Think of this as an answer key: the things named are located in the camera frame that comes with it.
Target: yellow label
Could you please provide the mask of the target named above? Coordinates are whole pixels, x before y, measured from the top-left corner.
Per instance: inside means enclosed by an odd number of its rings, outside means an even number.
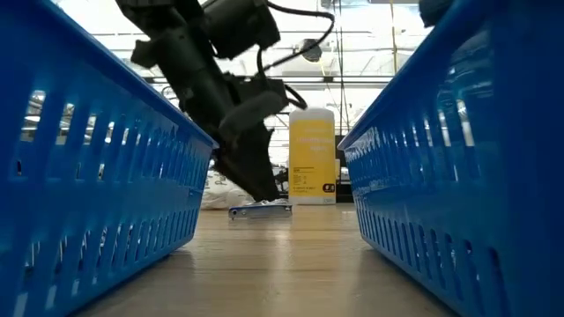
[[[335,196],[335,128],[323,120],[290,125],[290,196]]]

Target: table surface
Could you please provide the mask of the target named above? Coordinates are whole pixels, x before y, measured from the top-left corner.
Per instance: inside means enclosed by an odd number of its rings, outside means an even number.
[[[360,238],[354,206],[292,218],[202,211],[195,238],[78,313],[135,317],[442,317],[448,308]]]

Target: ceiling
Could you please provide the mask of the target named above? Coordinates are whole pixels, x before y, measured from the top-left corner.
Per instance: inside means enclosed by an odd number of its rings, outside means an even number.
[[[342,0],[342,7],[323,8],[330,0],[273,0],[285,7],[302,10],[329,10],[337,16],[335,31],[322,43],[323,55],[319,63],[304,58],[278,66],[267,72],[270,77],[282,77],[292,85],[311,107],[327,107],[335,112],[336,133],[345,134],[356,123],[382,88],[401,67],[414,49],[429,33],[419,18],[417,0],[395,0],[394,18],[390,4],[384,0]],[[153,87],[162,92],[166,80],[158,68],[144,69],[130,62],[130,55],[137,40],[147,40],[138,28],[119,11],[115,0],[58,0],[58,5],[74,18],[86,31],[113,51],[140,76],[154,78]],[[264,63],[270,63],[292,53],[293,47],[304,39],[319,38],[329,21],[272,12],[281,32],[281,41],[263,55]],[[394,60],[393,38],[397,44]],[[341,119],[340,82],[323,83],[323,77],[341,76],[338,62],[338,45],[343,47],[343,73],[346,107]],[[256,73],[256,48],[252,48],[232,61],[218,61],[219,67],[235,75],[253,76]],[[165,90],[166,97],[174,104],[174,95]],[[271,117],[265,121],[275,128],[271,142],[273,163],[285,163],[288,157],[287,115]]]

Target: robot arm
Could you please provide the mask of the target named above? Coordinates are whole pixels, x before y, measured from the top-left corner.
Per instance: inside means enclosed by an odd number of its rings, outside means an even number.
[[[263,72],[262,51],[280,40],[269,10],[269,5],[277,6],[266,0],[210,0],[203,5],[197,0],[116,2],[150,38],[137,42],[131,61],[160,67],[181,110],[219,143],[213,153],[215,169],[257,201],[277,199],[268,153],[272,130],[265,128],[263,120],[289,101],[307,107],[303,100],[289,100],[284,83],[266,78]],[[329,13],[306,15],[330,18],[333,27]],[[254,45],[259,47],[259,73],[251,81],[224,74],[215,62],[215,58],[233,59]]]

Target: blue plastic basket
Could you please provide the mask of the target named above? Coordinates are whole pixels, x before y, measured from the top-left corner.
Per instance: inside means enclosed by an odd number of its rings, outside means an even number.
[[[192,239],[216,144],[50,1],[0,35],[0,316],[63,316]]]
[[[339,145],[364,240],[463,316],[564,316],[563,26],[456,0]]]

